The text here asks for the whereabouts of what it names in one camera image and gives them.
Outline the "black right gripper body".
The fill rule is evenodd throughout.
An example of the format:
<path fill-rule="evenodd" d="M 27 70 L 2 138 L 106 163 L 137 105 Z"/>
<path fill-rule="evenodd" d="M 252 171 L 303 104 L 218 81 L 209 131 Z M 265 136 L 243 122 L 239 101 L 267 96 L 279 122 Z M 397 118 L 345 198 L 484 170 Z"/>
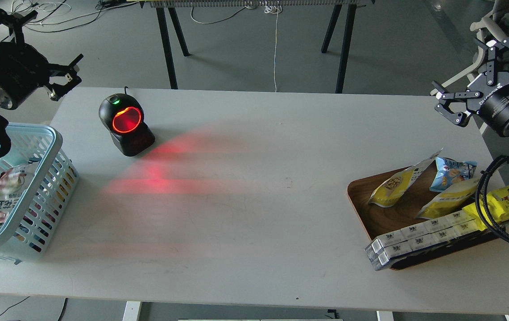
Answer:
<path fill-rule="evenodd" d="M 482 93 L 475 107 L 477 115 L 501 137 L 509 137 L 509 71 L 499 72 L 497 83 L 489 86 L 485 74 L 469 83 L 468 89 Z"/>

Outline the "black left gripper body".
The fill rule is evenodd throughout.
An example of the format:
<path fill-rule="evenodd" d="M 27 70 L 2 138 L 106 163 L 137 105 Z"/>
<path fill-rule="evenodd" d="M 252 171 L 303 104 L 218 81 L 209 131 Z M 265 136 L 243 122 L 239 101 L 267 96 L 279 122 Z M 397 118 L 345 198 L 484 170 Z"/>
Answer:
<path fill-rule="evenodd" d="M 0 108 L 15 110 L 49 81 L 48 59 L 28 44 L 0 44 Z"/>

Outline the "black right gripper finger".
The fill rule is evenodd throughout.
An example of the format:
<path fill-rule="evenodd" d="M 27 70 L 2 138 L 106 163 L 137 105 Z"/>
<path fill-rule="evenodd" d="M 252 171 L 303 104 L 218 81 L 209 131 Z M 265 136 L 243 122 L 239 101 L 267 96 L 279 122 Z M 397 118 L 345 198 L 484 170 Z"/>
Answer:
<path fill-rule="evenodd" d="M 437 90 L 435 94 L 437 104 L 434 110 L 452 124 L 466 127 L 471 116 L 479 110 L 479 101 L 483 98 L 483 93 L 470 89 L 450 93 L 437 81 L 432 81 L 431 84 Z"/>
<path fill-rule="evenodd" d="M 509 38 L 491 41 L 488 45 L 474 38 L 474 42 L 485 51 L 485 85 L 509 83 Z"/>

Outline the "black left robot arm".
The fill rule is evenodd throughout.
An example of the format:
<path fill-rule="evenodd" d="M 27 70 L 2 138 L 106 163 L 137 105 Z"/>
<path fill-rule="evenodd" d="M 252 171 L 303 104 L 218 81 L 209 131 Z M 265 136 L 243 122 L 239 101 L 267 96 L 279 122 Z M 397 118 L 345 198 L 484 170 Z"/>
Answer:
<path fill-rule="evenodd" d="M 0 9 L 0 108 L 15 110 L 40 87 L 46 88 L 49 98 L 57 101 L 82 81 L 77 63 L 83 55 L 68 65 L 53 64 L 25 42 L 22 29 L 36 16 L 35 10 L 21 15 Z M 0 158 L 11 148 L 8 124 L 0 115 Z"/>

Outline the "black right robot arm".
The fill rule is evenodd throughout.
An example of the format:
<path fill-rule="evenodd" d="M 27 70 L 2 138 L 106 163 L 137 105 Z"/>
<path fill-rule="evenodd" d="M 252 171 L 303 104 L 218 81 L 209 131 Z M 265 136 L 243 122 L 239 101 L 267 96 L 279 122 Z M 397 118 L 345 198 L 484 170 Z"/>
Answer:
<path fill-rule="evenodd" d="M 509 38 L 476 44 L 486 51 L 485 71 L 463 92 L 449 93 L 432 82 L 438 100 L 435 110 L 456 126 L 467 126 L 478 115 L 501 137 L 509 137 Z"/>

